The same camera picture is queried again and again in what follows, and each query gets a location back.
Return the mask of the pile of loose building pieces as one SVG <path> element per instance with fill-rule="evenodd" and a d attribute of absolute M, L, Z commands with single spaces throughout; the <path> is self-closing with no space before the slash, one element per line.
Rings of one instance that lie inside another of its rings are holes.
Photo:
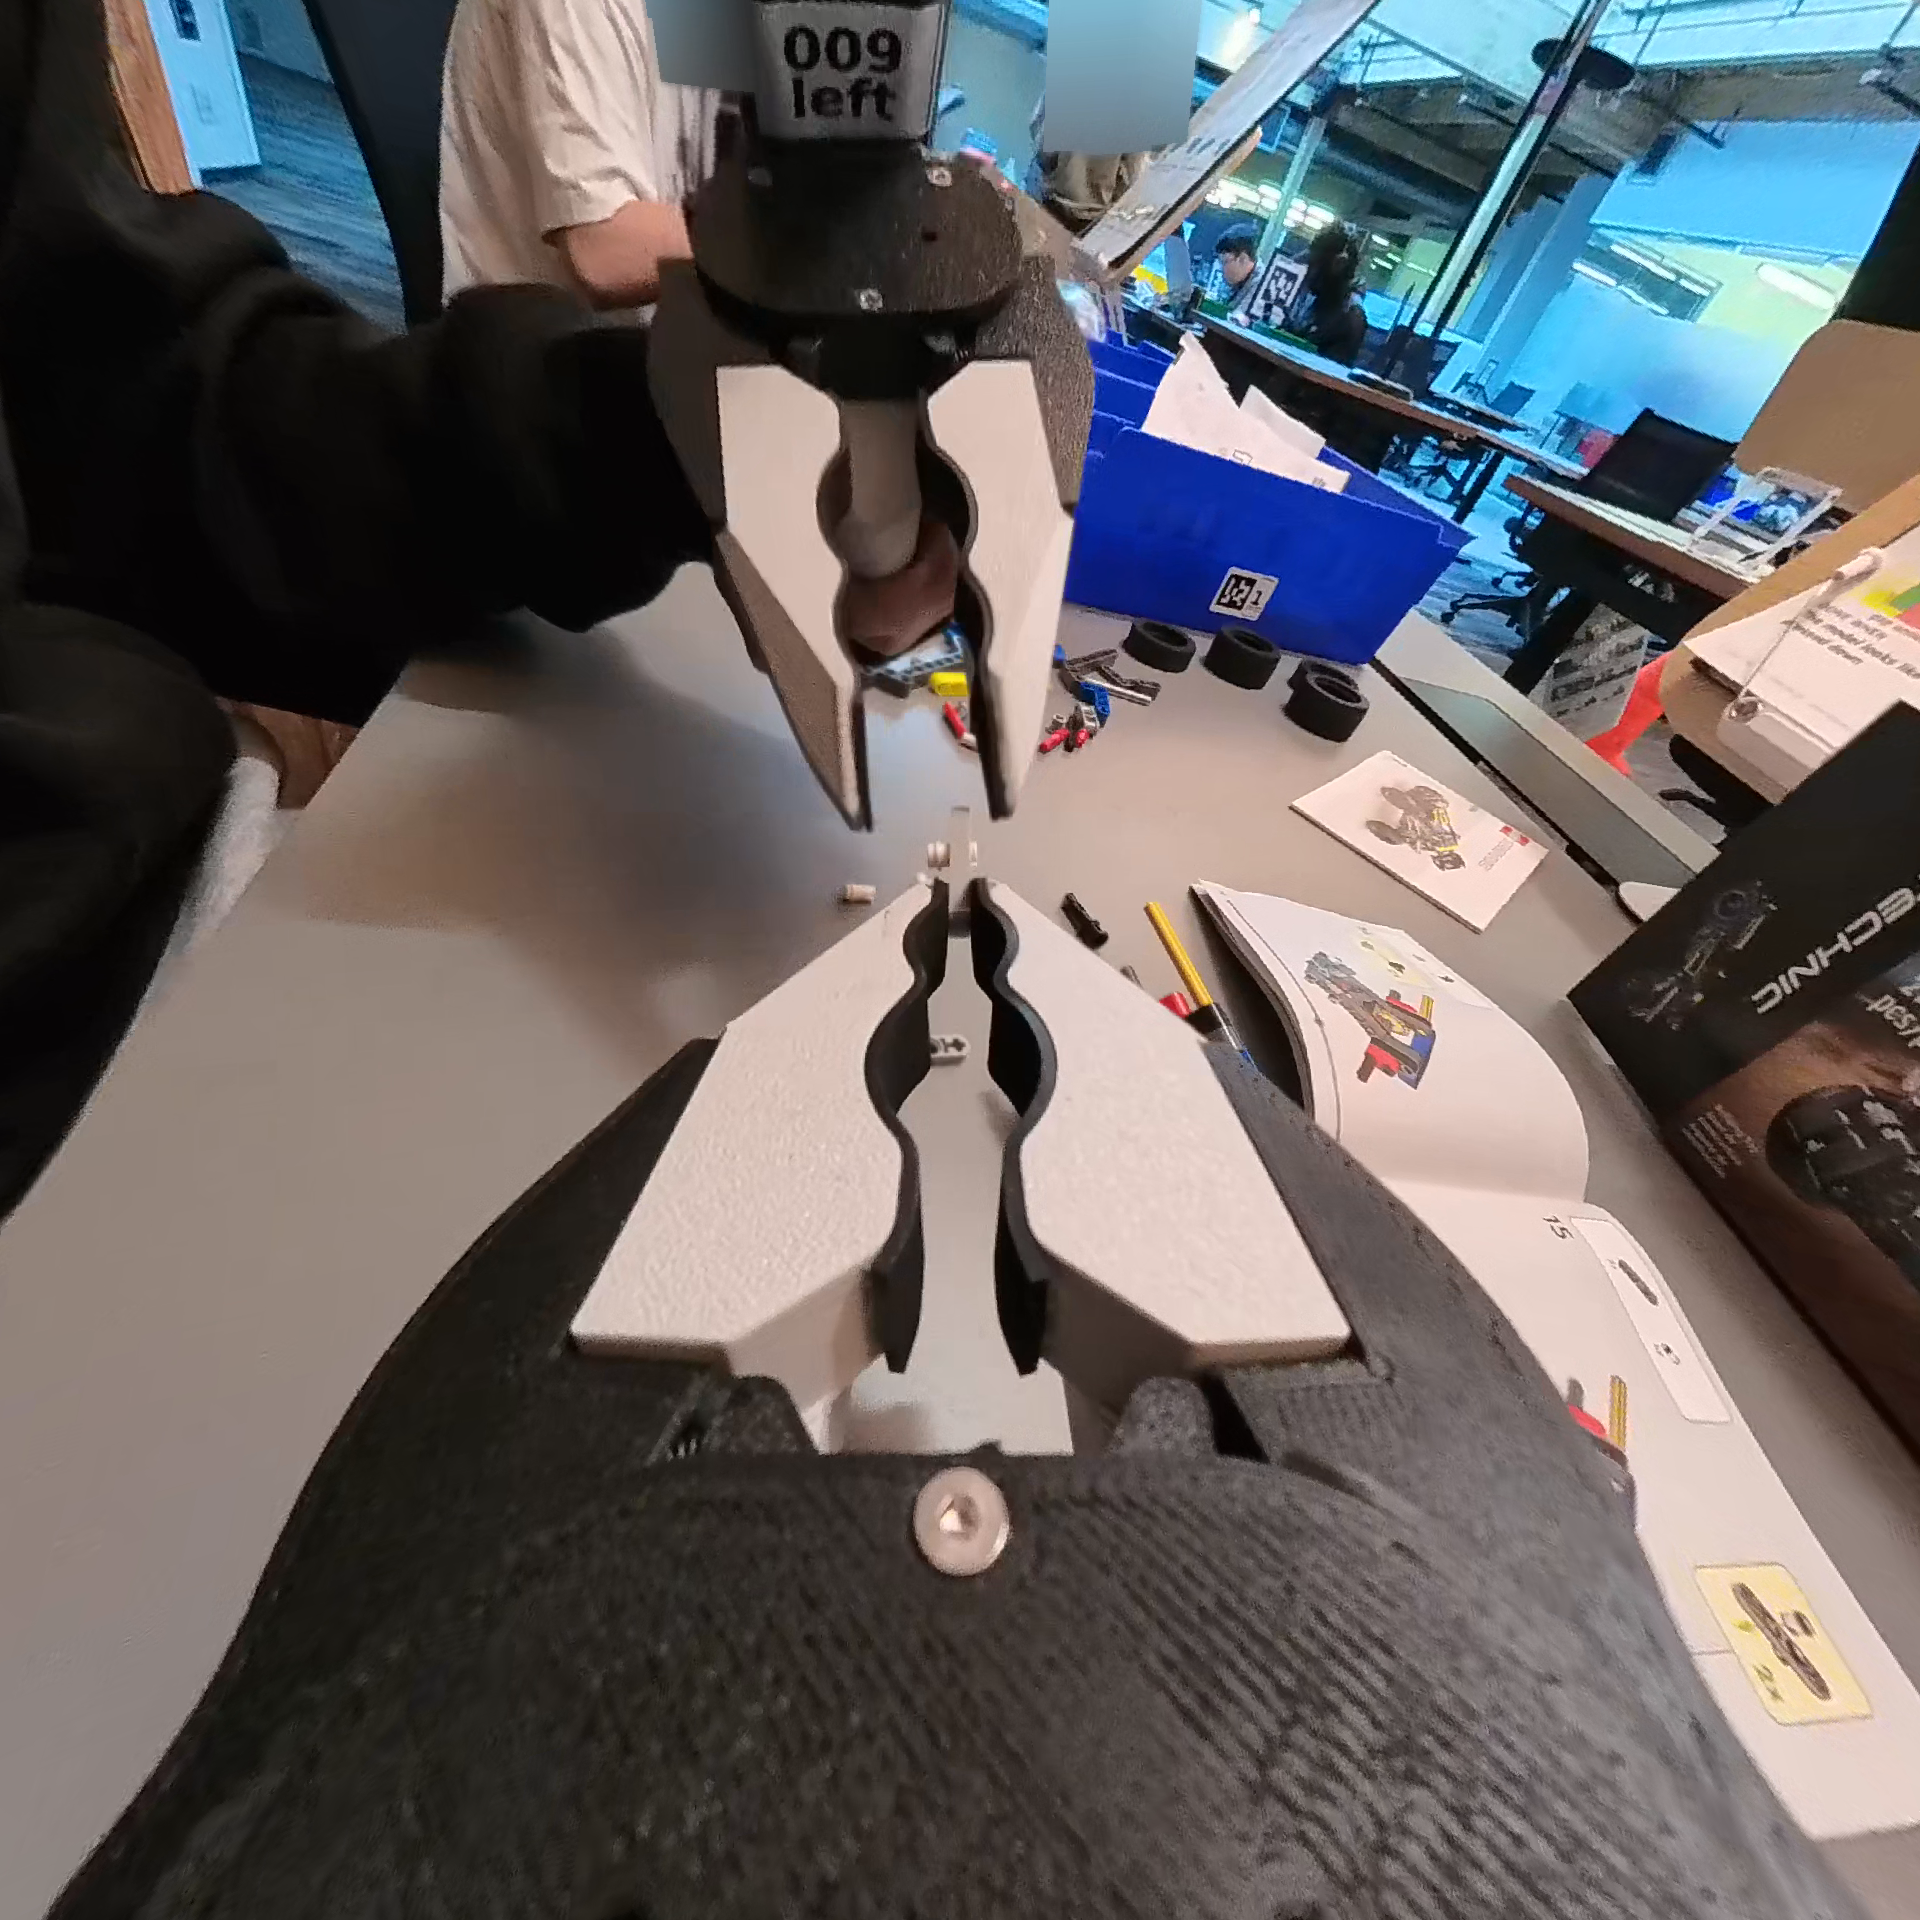
<path fill-rule="evenodd" d="M 957 748 L 975 750 L 960 627 L 938 627 L 898 662 L 872 662 L 856 688 L 887 701 L 930 694 Z M 1121 652 L 1076 657 L 1070 646 L 1052 652 L 1052 688 L 1057 709 L 1046 710 L 1037 758 L 1076 758 L 1115 721 L 1121 709 L 1158 709 L 1164 694 L 1158 678 L 1124 671 Z"/>

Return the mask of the small instruction booklet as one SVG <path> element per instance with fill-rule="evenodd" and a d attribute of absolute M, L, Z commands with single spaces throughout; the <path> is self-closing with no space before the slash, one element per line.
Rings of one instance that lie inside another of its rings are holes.
<path fill-rule="evenodd" d="M 1544 832 L 1487 814 L 1397 750 L 1373 750 L 1339 779 L 1294 799 L 1294 814 L 1467 931 L 1489 931 L 1521 887 L 1553 860 Z"/>

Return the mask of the small clear display stand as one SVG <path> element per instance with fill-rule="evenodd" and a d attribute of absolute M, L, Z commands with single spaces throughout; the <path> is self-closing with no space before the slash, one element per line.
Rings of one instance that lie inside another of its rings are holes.
<path fill-rule="evenodd" d="M 1700 502 L 1689 554 L 1762 578 L 1840 511 L 1840 488 L 1796 470 L 1727 470 L 1727 488 Z"/>

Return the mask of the black laptop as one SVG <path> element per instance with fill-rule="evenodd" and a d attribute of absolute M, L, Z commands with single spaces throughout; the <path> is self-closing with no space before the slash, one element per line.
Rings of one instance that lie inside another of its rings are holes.
<path fill-rule="evenodd" d="M 1735 440 L 1644 406 L 1570 491 L 1670 524 L 1727 461 Z"/>

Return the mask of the cardboard instruction board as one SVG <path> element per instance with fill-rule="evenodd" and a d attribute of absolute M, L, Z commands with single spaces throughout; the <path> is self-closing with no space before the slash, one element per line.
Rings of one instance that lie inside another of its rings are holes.
<path fill-rule="evenodd" d="M 1659 671 L 1670 750 L 1779 803 L 1882 710 L 1917 709 L 1920 342 L 1827 320 L 1735 449 L 1745 480 L 1840 524 L 1707 614 Z"/>
<path fill-rule="evenodd" d="M 1131 190 L 1079 236 L 1086 276 L 1124 284 L 1210 186 L 1260 145 L 1260 122 L 1356 33 L 1379 0 L 1304 0 L 1227 86 L 1158 145 Z"/>

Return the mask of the blue storage bin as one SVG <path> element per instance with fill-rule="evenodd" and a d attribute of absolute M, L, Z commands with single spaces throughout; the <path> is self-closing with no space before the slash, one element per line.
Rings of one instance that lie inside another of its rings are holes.
<path fill-rule="evenodd" d="M 1089 342 L 1096 434 L 1141 427 L 1167 370 L 1173 351 L 1164 347 L 1131 347 L 1121 334 Z"/>

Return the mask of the partly built toy car chassis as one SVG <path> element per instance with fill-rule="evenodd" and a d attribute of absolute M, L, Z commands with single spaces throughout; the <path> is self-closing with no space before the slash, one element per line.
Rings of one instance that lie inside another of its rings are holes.
<path fill-rule="evenodd" d="M 1167 971 L 1173 971 L 1173 1002 L 1167 1011 L 1210 1044 L 1229 1053 L 1244 1070 L 1260 1076 L 1260 1054 L 1247 1053 L 1236 1018 L 1227 1002 L 1214 1002 L 1203 966 L 1190 960 L 1190 949 L 1181 941 L 1167 908 L 1158 898 L 1141 904 Z"/>

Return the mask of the open instruction book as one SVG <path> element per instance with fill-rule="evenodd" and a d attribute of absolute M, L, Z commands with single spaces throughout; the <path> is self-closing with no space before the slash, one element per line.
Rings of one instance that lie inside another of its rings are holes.
<path fill-rule="evenodd" d="M 1920 1698 L 1644 1243 L 1588 1201 L 1553 1054 L 1397 929 L 1195 881 L 1310 1120 L 1496 1298 L 1623 1480 L 1709 1698 L 1811 1844 L 1917 1831 Z"/>

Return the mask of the toy car set box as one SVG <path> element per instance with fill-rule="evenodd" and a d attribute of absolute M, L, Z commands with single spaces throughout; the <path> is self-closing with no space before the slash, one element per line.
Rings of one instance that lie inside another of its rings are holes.
<path fill-rule="evenodd" d="M 1882 710 L 1578 1018 L 1779 1294 L 1920 1452 L 1920 716 Z"/>

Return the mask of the person's left hand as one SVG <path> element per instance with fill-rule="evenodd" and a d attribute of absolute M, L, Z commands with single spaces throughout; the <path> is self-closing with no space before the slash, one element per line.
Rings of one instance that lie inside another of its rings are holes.
<path fill-rule="evenodd" d="M 898 662 L 957 614 L 957 595 L 960 595 L 957 530 L 925 515 L 905 569 L 846 578 L 842 639 L 854 657 Z"/>

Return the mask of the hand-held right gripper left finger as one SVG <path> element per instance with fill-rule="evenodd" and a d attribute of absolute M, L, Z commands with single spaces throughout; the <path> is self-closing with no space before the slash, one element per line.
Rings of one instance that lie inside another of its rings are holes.
<path fill-rule="evenodd" d="M 570 1343 L 776 1376 L 838 1452 L 865 1366 L 912 1366 L 925 1288 L 923 1151 L 948 887 L 905 898 L 732 1018 L 616 1234 Z"/>

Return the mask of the white paper sheets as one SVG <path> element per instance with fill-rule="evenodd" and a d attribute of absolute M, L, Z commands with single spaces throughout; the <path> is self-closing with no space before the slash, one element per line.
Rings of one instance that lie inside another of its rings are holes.
<path fill-rule="evenodd" d="M 1345 491 L 1351 470 L 1329 458 L 1329 434 L 1297 422 L 1266 392 L 1229 401 L 1227 371 L 1195 334 L 1181 342 L 1158 393 L 1149 401 L 1141 434 L 1244 461 L 1294 488 Z"/>

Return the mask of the blue bin with white papers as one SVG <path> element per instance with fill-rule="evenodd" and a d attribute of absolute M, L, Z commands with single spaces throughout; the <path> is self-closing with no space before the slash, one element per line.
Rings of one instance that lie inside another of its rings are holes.
<path fill-rule="evenodd" d="M 1096 413 L 1070 607 L 1365 668 L 1467 548 L 1467 524 L 1335 458 L 1345 491 L 1158 440 Z"/>

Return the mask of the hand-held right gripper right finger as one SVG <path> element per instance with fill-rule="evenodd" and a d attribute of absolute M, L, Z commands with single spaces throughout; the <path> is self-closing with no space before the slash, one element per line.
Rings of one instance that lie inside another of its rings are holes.
<path fill-rule="evenodd" d="M 1076 1452 L 1153 1376 L 1335 1364 L 1339 1313 L 1222 1070 L 1153 994 L 1006 881 L 973 887 L 986 1078 L 1013 1100 L 993 1313 L 1016 1374 L 1057 1374 Z"/>

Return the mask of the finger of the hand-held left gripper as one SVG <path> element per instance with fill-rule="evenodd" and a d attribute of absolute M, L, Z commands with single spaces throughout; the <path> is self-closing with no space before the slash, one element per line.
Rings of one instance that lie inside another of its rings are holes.
<path fill-rule="evenodd" d="M 960 631 L 986 814 L 1013 820 L 1037 758 L 1076 515 L 1057 499 L 1036 370 L 960 370 L 925 449 L 965 491 Z"/>
<path fill-rule="evenodd" d="M 872 832 L 865 683 L 842 639 L 846 566 L 823 530 L 842 413 L 784 370 L 723 370 L 719 427 L 729 499 L 719 581 L 819 791 L 846 832 Z"/>

